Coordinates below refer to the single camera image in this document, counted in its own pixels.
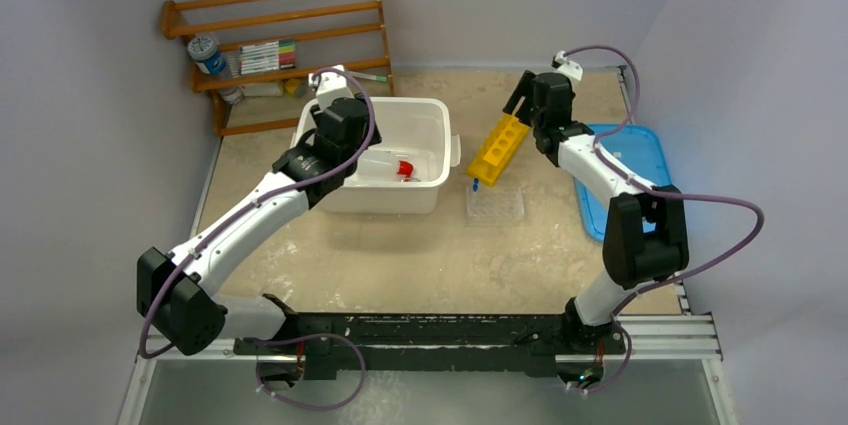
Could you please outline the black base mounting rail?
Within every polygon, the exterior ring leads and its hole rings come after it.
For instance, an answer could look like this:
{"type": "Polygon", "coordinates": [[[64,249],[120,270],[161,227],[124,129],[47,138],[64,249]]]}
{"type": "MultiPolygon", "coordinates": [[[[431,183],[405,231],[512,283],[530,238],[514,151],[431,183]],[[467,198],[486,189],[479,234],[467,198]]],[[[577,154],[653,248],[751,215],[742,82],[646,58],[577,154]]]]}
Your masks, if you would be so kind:
{"type": "Polygon", "coordinates": [[[589,388],[624,360],[718,358],[709,316],[625,315],[579,329],[567,314],[376,314],[301,312],[287,316],[276,344],[243,332],[189,332],[186,350],[165,357],[245,358],[302,365],[308,380],[340,371],[516,372],[589,388]]]}

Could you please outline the blue label round container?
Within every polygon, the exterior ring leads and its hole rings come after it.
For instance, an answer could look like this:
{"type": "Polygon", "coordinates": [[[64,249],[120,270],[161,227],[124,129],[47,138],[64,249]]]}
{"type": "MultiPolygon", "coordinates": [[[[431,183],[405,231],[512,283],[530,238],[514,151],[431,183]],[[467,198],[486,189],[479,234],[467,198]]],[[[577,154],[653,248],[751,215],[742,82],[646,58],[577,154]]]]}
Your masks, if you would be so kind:
{"type": "Polygon", "coordinates": [[[218,42],[211,36],[195,36],[186,44],[186,50],[200,71],[206,75],[216,75],[227,68],[218,42]]]}

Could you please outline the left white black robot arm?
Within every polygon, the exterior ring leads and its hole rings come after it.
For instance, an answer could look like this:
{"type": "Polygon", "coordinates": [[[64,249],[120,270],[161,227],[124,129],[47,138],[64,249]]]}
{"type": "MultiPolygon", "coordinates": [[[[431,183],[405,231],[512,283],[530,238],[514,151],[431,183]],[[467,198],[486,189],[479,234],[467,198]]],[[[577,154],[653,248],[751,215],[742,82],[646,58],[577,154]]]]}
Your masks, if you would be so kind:
{"type": "Polygon", "coordinates": [[[225,298],[227,278],[277,230],[315,207],[353,174],[358,157],[379,140],[370,99],[337,98],[310,109],[315,128],[274,162],[254,190],[206,230],[169,252],[137,261],[137,310],[144,317],[139,353],[156,328],[184,355],[217,339],[259,339],[272,353],[297,344],[298,327],[278,298],[225,298]]]}

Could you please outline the white plastic bin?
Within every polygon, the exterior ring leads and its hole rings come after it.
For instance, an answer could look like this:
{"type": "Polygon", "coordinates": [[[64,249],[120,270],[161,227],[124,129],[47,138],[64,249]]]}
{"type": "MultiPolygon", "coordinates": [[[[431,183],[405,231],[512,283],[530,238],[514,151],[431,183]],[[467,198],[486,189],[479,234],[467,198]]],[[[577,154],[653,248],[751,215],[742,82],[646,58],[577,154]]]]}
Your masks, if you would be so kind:
{"type": "Polygon", "coordinates": [[[331,213],[429,214],[461,158],[447,106],[432,98],[374,97],[382,141],[357,161],[356,172],[323,198],[331,213]]]}

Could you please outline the small clear capped bottle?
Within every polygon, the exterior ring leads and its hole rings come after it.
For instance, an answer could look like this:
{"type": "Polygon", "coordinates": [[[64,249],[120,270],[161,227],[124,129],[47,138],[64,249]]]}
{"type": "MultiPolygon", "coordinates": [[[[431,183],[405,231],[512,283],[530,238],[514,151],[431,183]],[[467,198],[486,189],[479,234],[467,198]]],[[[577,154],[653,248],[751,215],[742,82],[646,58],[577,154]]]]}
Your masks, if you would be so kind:
{"type": "Polygon", "coordinates": [[[218,89],[221,98],[229,105],[237,105],[241,103],[245,96],[238,86],[226,87],[218,89]]]}

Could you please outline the red cap wash bottle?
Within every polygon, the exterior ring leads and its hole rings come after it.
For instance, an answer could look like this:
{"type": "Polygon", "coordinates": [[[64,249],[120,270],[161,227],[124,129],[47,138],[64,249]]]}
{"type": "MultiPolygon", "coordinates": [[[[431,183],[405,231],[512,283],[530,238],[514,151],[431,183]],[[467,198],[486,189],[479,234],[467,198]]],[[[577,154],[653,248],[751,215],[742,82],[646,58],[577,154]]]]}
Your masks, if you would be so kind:
{"type": "Polygon", "coordinates": [[[406,157],[387,150],[366,150],[358,161],[356,175],[362,180],[403,182],[411,179],[415,166],[406,157]]]}

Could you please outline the wooden shelf rack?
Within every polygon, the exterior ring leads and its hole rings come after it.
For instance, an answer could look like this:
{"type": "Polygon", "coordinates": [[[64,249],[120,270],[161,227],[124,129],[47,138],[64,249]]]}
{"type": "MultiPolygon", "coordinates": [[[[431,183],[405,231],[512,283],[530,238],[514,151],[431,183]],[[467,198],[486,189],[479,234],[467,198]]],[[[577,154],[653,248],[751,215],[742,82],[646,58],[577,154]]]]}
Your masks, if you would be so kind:
{"type": "Polygon", "coordinates": [[[213,32],[238,28],[249,28],[277,24],[287,21],[316,19],[332,15],[373,11],[378,20],[371,23],[335,27],[322,30],[304,31],[277,37],[250,39],[240,42],[214,43],[212,55],[227,64],[234,63],[236,72],[229,78],[223,78],[219,71],[203,63],[197,65],[190,75],[191,89],[196,93],[208,93],[214,108],[214,131],[221,138],[232,135],[257,133],[275,129],[291,128],[298,125],[297,118],[261,122],[249,125],[230,126],[228,124],[233,105],[222,94],[224,89],[239,88],[243,85],[273,82],[282,84],[292,79],[306,79],[317,67],[299,67],[296,64],[297,46],[302,42],[331,39],[343,36],[378,32],[382,37],[383,55],[380,57],[346,62],[348,71],[383,68],[386,76],[382,79],[391,94],[396,92],[392,73],[391,52],[385,24],[383,0],[366,0],[338,5],[315,7],[303,10],[290,10],[264,15],[234,18],[229,20],[190,24],[184,17],[185,11],[204,8],[223,7],[268,0],[192,0],[184,2],[166,1],[162,7],[160,28],[168,39],[182,39],[190,43],[196,38],[209,38],[213,32]]]}

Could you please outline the coloured marker pen set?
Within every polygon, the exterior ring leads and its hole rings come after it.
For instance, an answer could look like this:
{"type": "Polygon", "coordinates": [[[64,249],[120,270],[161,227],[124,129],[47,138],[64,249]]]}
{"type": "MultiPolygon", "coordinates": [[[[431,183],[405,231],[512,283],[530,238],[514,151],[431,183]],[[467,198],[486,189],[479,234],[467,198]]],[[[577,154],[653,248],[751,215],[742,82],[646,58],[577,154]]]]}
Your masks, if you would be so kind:
{"type": "Polygon", "coordinates": [[[293,39],[273,40],[239,48],[240,75],[275,72],[296,67],[297,42],[293,39]]]}

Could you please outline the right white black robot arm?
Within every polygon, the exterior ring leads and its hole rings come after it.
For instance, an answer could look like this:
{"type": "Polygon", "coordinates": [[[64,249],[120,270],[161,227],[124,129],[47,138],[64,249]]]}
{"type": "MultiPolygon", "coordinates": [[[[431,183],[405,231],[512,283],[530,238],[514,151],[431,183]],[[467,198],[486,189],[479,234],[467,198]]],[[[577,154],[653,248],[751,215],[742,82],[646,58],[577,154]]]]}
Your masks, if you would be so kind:
{"type": "Polygon", "coordinates": [[[526,71],[504,109],[531,128],[536,149],[597,199],[606,200],[603,270],[567,307],[564,344],[584,352],[596,344],[638,287],[659,283],[689,263],[683,202],[677,188],[658,187],[633,173],[572,117],[575,98],[562,73],[526,71]]]}

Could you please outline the yellow test tube rack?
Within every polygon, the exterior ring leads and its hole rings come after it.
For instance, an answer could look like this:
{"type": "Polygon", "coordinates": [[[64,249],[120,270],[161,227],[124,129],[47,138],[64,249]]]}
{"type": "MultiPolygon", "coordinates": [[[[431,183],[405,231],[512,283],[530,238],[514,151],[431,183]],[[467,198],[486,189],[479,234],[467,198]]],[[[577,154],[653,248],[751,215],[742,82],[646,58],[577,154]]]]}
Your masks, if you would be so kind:
{"type": "Polygon", "coordinates": [[[504,113],[479,147],[466,174],[493,187],[531,131],[518,117],[504,113]]]}

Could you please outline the white green marker pen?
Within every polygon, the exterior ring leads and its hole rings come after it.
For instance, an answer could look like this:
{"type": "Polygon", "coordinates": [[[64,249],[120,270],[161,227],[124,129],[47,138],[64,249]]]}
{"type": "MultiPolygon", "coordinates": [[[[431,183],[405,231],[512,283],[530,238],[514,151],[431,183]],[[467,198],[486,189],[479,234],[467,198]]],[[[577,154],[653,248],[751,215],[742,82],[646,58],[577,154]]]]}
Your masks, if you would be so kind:
{"type": "Polygon", "coordinates": [[[356,71],[349,71],[348,73],[352,77],[354,77],[358,80],[368,80],[368,81],[381,82],[381,83],[388,83],[389,82],[388,76],[362,73],[362,72],[356,72],[356,71]]]}

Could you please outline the blue plastic lid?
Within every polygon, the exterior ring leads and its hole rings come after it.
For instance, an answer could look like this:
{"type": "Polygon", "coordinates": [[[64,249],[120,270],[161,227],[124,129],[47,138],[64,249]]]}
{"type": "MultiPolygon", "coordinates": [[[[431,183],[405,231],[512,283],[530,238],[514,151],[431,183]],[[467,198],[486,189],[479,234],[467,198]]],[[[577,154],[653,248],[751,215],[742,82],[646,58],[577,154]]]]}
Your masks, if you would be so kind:
{"type": "MultiPolygon", "coordinates": [[[[626,125],[616,134],[601,139],[602,145],[624,166],[655,185],[671,185],[672,175],[658,135],[643,125],[626,125]]],[[[584,231],[602,242],[607,223],[606,201],[595,197],[575,179],[577,203],[584,231]]]]}

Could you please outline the clear well plate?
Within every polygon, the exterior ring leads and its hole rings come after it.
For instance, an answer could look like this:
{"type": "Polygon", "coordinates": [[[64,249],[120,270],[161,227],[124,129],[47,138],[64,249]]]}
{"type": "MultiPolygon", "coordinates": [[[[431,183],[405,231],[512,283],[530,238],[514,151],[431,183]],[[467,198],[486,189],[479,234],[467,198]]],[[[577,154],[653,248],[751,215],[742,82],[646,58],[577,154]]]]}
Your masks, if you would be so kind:
{"type": "Polygon", "coordinates": [[[465,196],[468,226],[512,226],[525,219],[524,193],[521,187],[468,187],[465,196]]]}

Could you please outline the yellow grey small object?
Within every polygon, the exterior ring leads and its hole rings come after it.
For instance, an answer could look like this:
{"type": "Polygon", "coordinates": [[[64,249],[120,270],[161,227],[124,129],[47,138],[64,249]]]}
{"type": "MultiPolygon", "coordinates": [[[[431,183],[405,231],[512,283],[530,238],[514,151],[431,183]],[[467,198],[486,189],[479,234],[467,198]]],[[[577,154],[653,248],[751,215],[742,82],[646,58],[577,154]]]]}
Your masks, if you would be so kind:
{"type": "Polygon", "coordinates": [[[294,98],[301,98],[307,91],[306,83],[297,78],[291,78],[283,83],[283,90],[287,95],[294,98]]]}

